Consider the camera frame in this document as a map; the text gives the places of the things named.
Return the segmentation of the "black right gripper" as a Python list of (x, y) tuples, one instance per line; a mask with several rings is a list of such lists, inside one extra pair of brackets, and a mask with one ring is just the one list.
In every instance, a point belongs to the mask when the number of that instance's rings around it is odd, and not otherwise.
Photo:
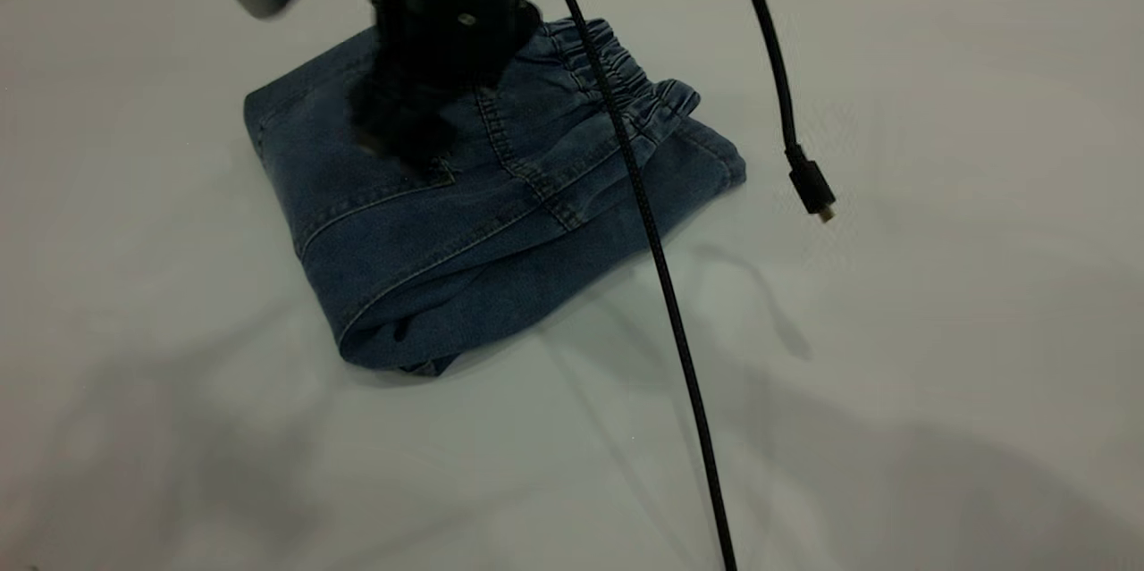
[(426, 172), (450, 154), (456, 129), (444, 112), (455, 97), (422, 94), (400, 103), (386, 94), (453, 92), (495, 85), (539, 29), (529, 0), (376, 0), (379, 50), (370, 80), (349, 92), (356, 144)]

